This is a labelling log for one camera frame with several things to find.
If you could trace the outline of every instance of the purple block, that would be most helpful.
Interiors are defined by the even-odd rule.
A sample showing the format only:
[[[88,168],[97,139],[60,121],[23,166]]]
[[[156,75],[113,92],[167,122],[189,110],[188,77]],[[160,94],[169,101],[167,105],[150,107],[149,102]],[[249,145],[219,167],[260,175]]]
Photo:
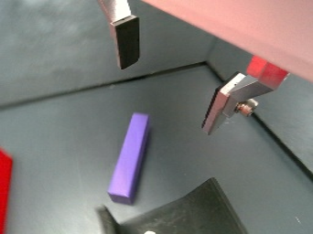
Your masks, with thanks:
[[[114,202],[129,205],[133,204],[136,197],[136,183],[149,135],[149,122],[148,114],[134,113],[108,190]]]

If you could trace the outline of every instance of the black plastic piece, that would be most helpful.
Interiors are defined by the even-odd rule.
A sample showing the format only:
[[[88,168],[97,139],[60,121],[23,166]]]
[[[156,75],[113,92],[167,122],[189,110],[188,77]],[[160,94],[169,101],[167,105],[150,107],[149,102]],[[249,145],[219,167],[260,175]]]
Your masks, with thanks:
[[[216,178],[211,178],[180,200],[121,225],[106,207],[98,210],[106,234],[245,234]]]
[[[116,46],[118,64],[126,69],[137,63],[141,55],[140,49],[140,18],[129,16],[118,22],[112,23],[116,31]]]

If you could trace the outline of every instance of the metal bracket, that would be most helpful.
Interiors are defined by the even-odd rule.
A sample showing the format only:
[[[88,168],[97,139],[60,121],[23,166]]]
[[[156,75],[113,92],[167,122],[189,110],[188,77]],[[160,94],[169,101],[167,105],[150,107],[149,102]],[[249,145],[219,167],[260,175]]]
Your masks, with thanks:
[[[216,90],[203,124],[205,132],[212,134],[220,128],[225,119],[231,118],[237,112],[251,116],[259,105],[253,98],[275,89],[252,76],[237,72]]]
[[[126,69],[140,59],[140,18],[132,14],[128,0],[98,0],[108,16],[117,59]]]

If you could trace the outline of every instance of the screw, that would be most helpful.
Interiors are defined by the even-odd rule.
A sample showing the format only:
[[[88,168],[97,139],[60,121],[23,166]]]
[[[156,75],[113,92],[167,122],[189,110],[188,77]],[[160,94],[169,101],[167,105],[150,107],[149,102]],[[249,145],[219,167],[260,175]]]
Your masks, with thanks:
[[[237,104],[235,111],[241,112],[244,116],[249,117],[253,114],[259,104],[260,103],[255,99],[249,99]]]

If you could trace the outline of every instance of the red object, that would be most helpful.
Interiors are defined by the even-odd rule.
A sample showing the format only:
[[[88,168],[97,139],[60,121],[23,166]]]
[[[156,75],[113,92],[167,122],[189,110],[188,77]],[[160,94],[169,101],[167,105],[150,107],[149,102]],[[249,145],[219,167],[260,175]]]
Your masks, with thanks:
[[[248,74],[257,78],[261,83],[276,89],[290,75],[290,71],[282,69],[266,59],[253,56],[248,67]]]
[[[0,234],[6,233],[7,202],[13,171],[13,158],[0,148]]]

